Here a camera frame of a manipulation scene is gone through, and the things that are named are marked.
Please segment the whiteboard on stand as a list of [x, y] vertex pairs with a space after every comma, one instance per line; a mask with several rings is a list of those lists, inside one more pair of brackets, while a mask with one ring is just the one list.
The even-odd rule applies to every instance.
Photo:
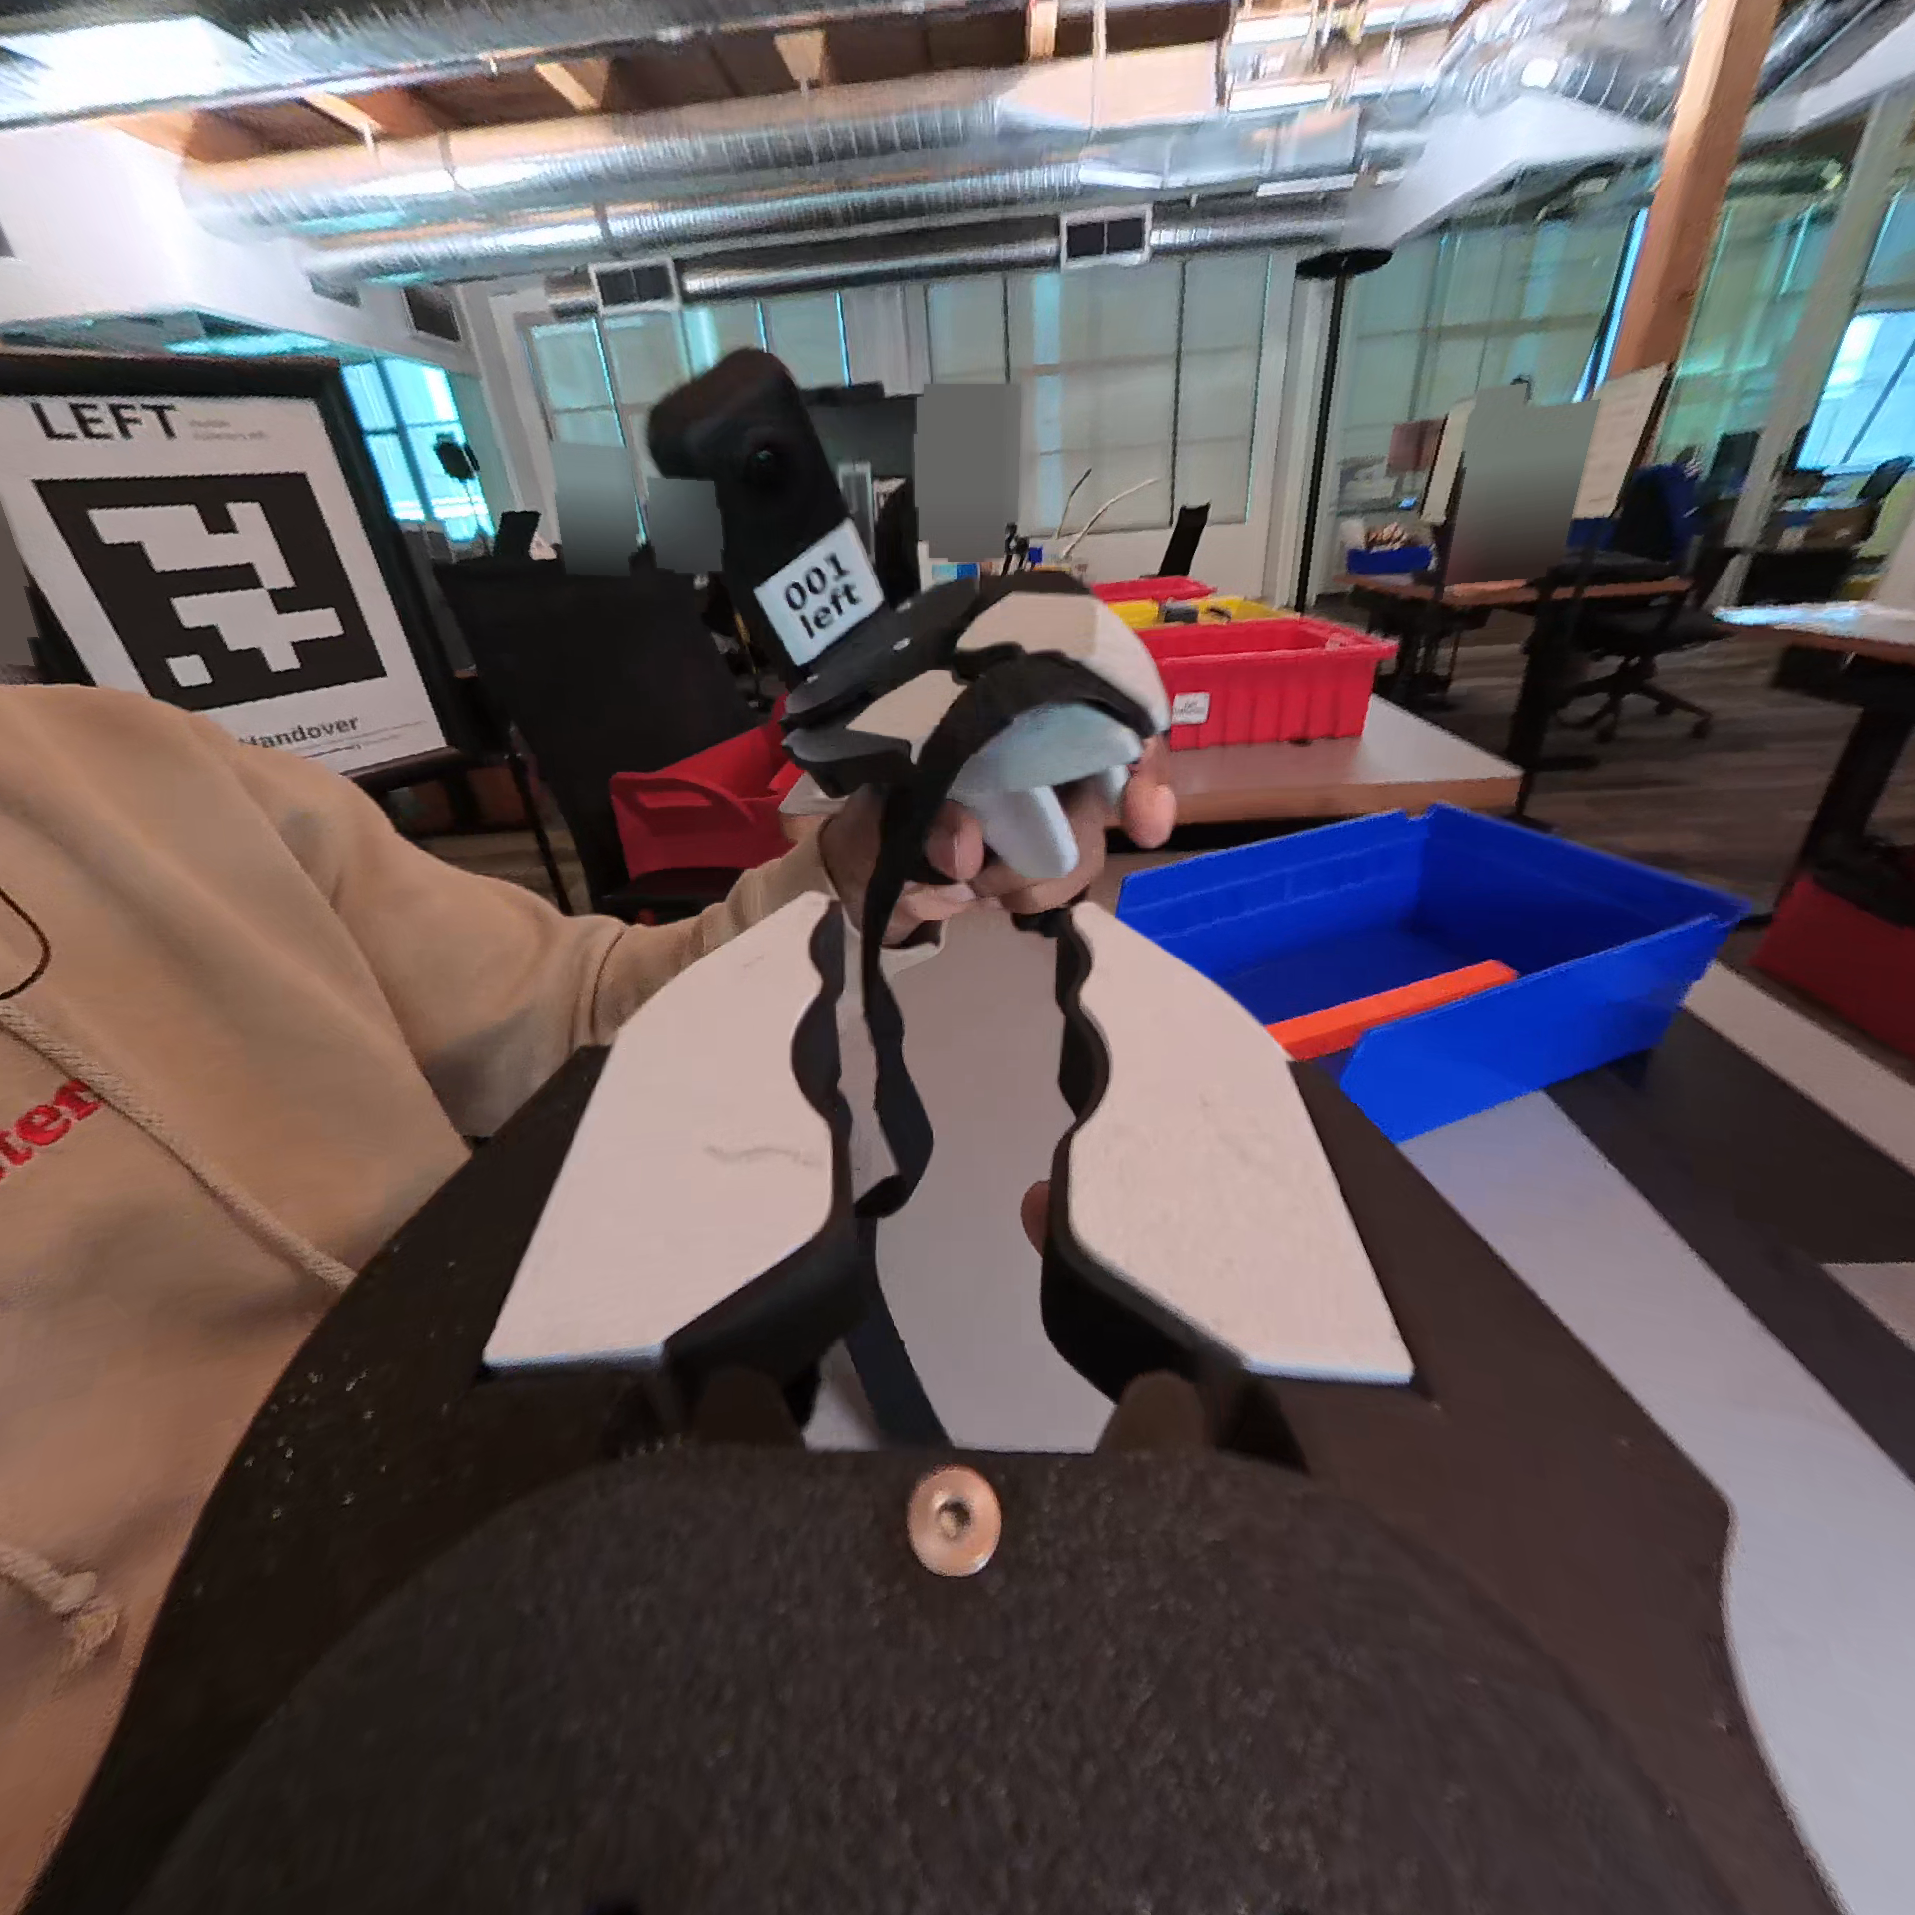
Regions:
[[1670, 364], [1608, 379], [1594, 395], [1594, 428], [1570, 504], [1570, 521], [1609, 520], [1645, 449], [1654, 447], [1670, 389]]

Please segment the framed marker poster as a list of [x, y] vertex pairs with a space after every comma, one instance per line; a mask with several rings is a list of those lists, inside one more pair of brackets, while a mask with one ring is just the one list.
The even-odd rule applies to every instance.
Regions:
[[335, 358], [8, 349], [3, 507], [56, 681], [360, 782], [468, 749]]

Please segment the wooden top desk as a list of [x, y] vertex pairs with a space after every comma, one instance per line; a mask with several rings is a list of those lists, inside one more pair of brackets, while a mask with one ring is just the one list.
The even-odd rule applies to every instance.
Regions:
[[1679, 610], [1692, 596], [1692, 584], [1656, 560], [1590, 548], [1577, 562], [1553, 566], [1525, 582], [1447, 586], [1434, 567], [1388, 575], [1347, 569], [1332, 582], [1332, 593], [1347, 596], [1376, 636], [1396, 641], [1396, 665], [1384, 678], [1384, 694], [1423, 716], [1450, 707], [1452, 684], [1439, 675], [1444, 648], [1460, 653], [1462, 637], [1480, 632], [1493, 615], [1527, 619], [1516, 713], [1503, 743], [1503, 754], [1521, 773], [1516, 805], [1525, 807], [1539, 775], [1596, 765], [1591, 749], [1556, 749], [1548, 743], [1557, 711], [1574, 692], [1570, 667], [1582, 656], [1577, 641], [1591, 636], [1599, 618], [1615, 608]]
[[1789, 876], [1818, 854], [1865, 844], [1914, 737], [1914, 612], [1874, 602], [1745, 607], [1716, 623], [1775, 656], [1771, 689], [1854, 722], [1827, 779]]

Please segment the person's left forearm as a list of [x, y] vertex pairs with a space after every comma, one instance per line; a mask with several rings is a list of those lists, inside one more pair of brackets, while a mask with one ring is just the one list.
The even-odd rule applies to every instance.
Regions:
[[416, 1058], [455, 1128], [488, 1137], [685, 968], [804, 893], [835, 893], [818, 839], [663, 925], [564, 917], [508, 881], [460, 873], [449, 927], [433, 930], [404, 991]]

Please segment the black high-back chair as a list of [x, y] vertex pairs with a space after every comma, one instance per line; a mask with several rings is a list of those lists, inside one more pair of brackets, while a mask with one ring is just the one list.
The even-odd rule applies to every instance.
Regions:
[[631, 878], [612, 779], [662, 773], [751, 732], [760, 713], [702, 623], [688, 576], [641, 560], [619, 576], [558, 560], [436, 566], [491, 705], [515, 726], [582, 859], [590, 906], [641, 920], [718, 903], [740, 867]]

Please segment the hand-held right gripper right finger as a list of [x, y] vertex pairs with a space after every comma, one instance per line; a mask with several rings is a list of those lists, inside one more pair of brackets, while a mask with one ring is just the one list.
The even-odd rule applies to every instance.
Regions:
[[1059, 930], [1061, 1094], [1040, 1309], [1110, 1407], [1328, 1451], [1419, 1413], [1419, 1366], [1297, 1074], [1216, 983], [1095, 903]]

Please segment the person's left hand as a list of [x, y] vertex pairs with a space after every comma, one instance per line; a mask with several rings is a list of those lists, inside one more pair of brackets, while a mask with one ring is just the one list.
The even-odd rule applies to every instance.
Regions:
[[[1075, 840], [1075, 867], [1048, 880], [1036, 880], [1007, 867], [989, 847], [979, 817], [962, 805], [944, 802], [917, 862], [911, 863], [911, 870], [937, 870], [940, 880], [917, 878], [904, 887], [885, 941], [904, 945], [925, 925], [940, 925], [973, 906], [1036, 917], [1076, 903], [1101, 878], [1115, 829], [1142, 849], [1162, 847], [1176, 825], [1169, 758], [1168, 743], [1152, 738], [1115, 797], [1099, 779], [1061, 787], [1059, 797]], [[861, 918], [864, 892], [879, 863], [881, 821], [883, 792], [861, 789], [811, 835], [831, 887], [851, 918]]]

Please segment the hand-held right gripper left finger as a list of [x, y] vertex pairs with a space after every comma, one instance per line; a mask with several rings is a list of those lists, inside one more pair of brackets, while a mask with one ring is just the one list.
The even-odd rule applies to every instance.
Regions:
[[484, 1346], [493, 1378], [608, 1373], [679, 1426], [751, 1373], [804, 1422], [864, 1311], [842, 1089], [846, 917], [802, 893], [612, 1041]]

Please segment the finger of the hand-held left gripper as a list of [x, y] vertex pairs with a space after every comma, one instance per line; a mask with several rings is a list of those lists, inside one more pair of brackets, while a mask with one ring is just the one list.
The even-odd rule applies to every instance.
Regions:
[[957, 705], [970, 684], [946, 667], [923, 670], [895, 689], [888, 689], [871, 705], [852, 716], [852, 732], [890, 738], [899, 749], [918, 751], [937, 729], [946, 711]]
[[1140, 734], [1160, 734], [1169, 698], [1142, 637], [1095, 594], [996, 594], [965, 623], [954, 641], [954, 670], [980, 670], [999, 653], [1056, 653], [1088, 670], [1140, 713]]

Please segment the blue plastic bin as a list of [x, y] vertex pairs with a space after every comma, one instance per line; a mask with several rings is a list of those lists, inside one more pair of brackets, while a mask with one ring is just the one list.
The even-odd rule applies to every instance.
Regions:
[[1434, 805], [1140, 868], [1117, 917], [1262, 1028], [1457, 966], [1516, 968], [1515, 985], [1320, 1058], [1410, 1141], [1654, 1049], [1748, 904]]

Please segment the orange block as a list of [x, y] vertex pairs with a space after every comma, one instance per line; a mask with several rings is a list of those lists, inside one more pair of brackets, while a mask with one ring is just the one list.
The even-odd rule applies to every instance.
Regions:
[[1271, 1039], [1295, 1061], [1353, 1050], [1364, 1037], [1455, 1003], [1515, 985], [1521, 974], [1501, 961], [1457, 966], [1396, 988], [1354, 996], [1320, 1012], [1266, 1024]]

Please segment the black office chair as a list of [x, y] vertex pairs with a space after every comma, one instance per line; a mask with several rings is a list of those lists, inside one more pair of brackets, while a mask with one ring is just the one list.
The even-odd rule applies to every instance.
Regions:
[[1680, 588], [1661, 590], [1640, 602], [1599, 602], [1577, 615], [1570, 656], [1577, 664], [1608, 664], [1608, 673], [1582, 673], [1553, 694], [1548, 719], [1574, 732], [1591, 732], [1599, 746], [1615, 741], [1623, 707], [1647, 701], [1656, 716], [1686, 713], [1689, 737], [1710, 738], [1715, 713], [1665, 689], [1661, 667], [1679, 653], [1697, 653], [1732, 636], [1715, 610], [1715, 594], [1730, 562], [1743, 555], [1736, 543], [1706, 543], [1697, 548]]

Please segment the large red tote bin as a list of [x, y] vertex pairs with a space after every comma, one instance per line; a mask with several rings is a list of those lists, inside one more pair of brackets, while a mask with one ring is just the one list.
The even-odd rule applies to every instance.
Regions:
[[1140, 632], [1168, 698], [1173, 749], [1309, 746], [1362, 737], [1390, 637], [1306, 615]]

